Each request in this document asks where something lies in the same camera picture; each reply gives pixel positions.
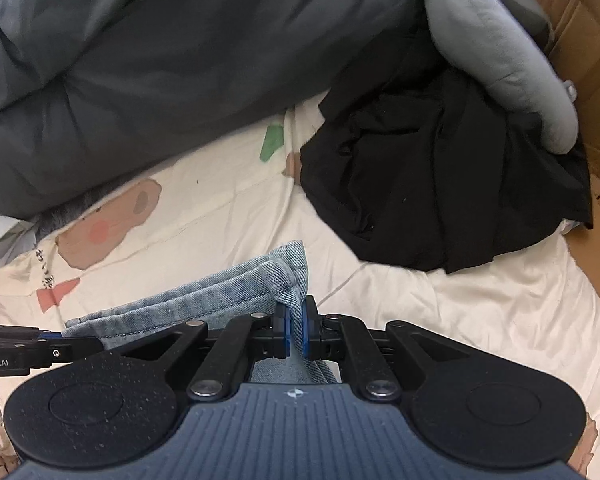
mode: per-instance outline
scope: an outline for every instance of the folded denim garment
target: folded denim garment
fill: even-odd
[[[257,362],[251,381],[334,383],[336,379],[324,362],[302,356],[301,309],[308,277],[302,242],[290,242],[197,282],[69,320],[62,335],[96,336],[110,349],[189,319],[203,319],[210,329],[224,328],[232,317],[251,312],[272,314],[281,303],[291,313],[291,355]]]

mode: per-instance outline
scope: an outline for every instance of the pink cheek spot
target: pink cheek spot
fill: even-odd
[[[89,230],[89,241],[94,245],[100,245],[107,241],[109,237],[109,223],[104,220],[98,220]]]

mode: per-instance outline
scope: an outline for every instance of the white circular logo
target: white circular logo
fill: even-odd
[[[292,399],[299,399],[304,395],[304,391],[298,388],[291,388],[286,394]]]

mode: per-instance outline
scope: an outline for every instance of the metal screw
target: metal screw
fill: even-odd
[[[191,393],[199,397],[213,397],[222,391],[222,383],[214,379],[204,379],[194,383]]]
[[[398,391],[398,386],[393,381],[377,380],[367,383],[366,390],[374,397],[382,399],[392,396]]]

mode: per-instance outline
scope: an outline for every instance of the dark gray fabric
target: dark gray fabric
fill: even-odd
[[[0,0],[0,214],[277,113],[412,19],[411,0],[68,1]]]

